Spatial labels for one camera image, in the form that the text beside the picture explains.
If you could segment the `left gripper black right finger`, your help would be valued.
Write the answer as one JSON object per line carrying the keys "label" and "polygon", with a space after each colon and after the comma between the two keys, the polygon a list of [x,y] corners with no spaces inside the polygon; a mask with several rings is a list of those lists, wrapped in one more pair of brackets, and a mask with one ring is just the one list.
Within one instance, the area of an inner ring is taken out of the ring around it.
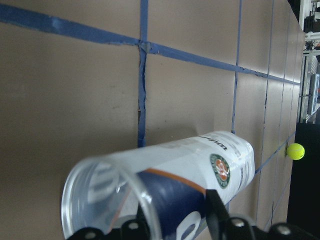
{"label": "left gripper black right finger", "polygon": [[304,229],[285,222],[268,231],[261,230],[242,216],[229,215],[217,190],[205,191],[205,219],[213,240],[317,240]]}

